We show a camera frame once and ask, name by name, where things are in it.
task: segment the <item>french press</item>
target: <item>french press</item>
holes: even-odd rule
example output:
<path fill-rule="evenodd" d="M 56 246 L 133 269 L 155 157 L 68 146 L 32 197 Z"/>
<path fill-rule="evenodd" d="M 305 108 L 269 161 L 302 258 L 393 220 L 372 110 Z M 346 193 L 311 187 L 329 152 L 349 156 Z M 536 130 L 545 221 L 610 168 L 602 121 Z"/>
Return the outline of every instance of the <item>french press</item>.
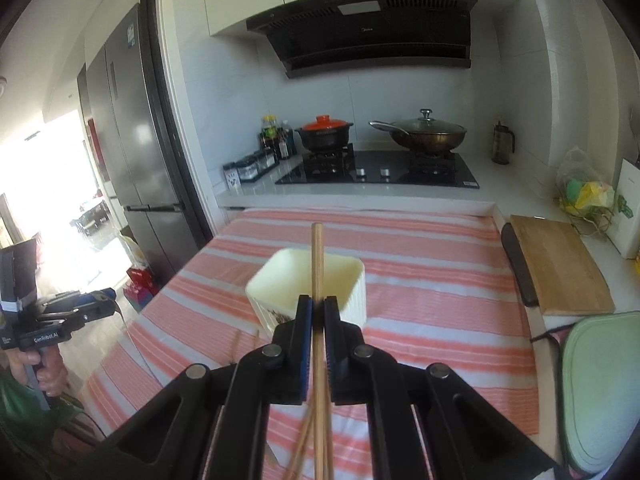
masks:
<path fill-rule="evenodd" d="M 494 150 L 491 156 L 496 164 L 508 164 L 511 153 L 516 152 L 516 136 L 504 124 L 494 126 Z"/>

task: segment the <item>black glass cooktop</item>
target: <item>black glass cooktop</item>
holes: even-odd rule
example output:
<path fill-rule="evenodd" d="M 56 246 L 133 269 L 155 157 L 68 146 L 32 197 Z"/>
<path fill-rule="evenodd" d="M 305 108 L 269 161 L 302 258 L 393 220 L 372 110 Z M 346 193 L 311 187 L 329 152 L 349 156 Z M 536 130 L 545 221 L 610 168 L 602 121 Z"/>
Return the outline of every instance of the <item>black glass cooktop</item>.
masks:
<path fill-rule="evenodd" d="M 429 156 L 406 151 L 305 155 L 302 164 L 276 184 L 417 184 L 479 189 L 457 153 Z"/>

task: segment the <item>white countertop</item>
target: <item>white countertop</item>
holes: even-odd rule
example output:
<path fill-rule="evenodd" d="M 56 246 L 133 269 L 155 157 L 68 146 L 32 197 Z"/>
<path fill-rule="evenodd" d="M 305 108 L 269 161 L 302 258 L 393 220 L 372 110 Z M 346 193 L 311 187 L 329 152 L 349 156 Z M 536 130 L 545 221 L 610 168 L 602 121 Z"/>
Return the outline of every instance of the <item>white countertop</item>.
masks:
<path fill-rule="evenodd" d="M 502 228 L 502 219 L 508 221 L 511 214 L 568 221 L 552 200 L 529 190 L 513 166 L 494 164 L 488 157 L 465 154 L 462 157 L 479 189 L 407 184 L 276 184 L 302 161 L 298 155 L 281 162 L 253 184 L 217 194 L 216 201 L 221 208 L 345 207 L 494 216 L 498 228 Z M 640 309 L 640 276 L 633 261 L 620 257 L 606 238 L 583 237 L 582 241 L 609 285 L 616 312 Z M 527 316 L 532 336 L 581 319 L 541 316 L 536 308 L 527 309 Z"/>

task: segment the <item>gray refrigerator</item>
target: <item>gray refrigerator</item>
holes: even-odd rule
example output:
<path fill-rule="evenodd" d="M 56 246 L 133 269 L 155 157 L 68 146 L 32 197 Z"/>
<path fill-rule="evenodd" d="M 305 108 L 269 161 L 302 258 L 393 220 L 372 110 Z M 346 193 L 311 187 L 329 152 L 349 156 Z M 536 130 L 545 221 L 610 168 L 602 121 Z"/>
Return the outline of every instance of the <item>gray refrigerator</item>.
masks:
<path fill-rule="evenodd" d="M 153 75 L 143 69 L 148 52 L 140 16 L 140 6 L 135 6 L 124 17 L 86 70 L 86 82 L 116 196 L 136 242 L 164 284 L 206 243 L 206 235 L 185 196 L 169 143 L 158 132 L 161 112 L 149 95 Z"/>

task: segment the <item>wooden cutting board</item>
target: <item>wooden cutting board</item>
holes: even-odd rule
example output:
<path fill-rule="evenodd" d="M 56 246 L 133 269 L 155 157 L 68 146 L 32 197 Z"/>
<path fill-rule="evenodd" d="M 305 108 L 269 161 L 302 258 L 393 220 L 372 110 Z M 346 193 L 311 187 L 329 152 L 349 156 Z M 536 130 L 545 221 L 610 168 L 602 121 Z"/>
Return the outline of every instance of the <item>wooden cutting board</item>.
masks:
<path fill-rule="evenodd" d="M 542 314 L 588 316 L 614 311 L 609 287 L 567 222 L 511 215 Z"/>

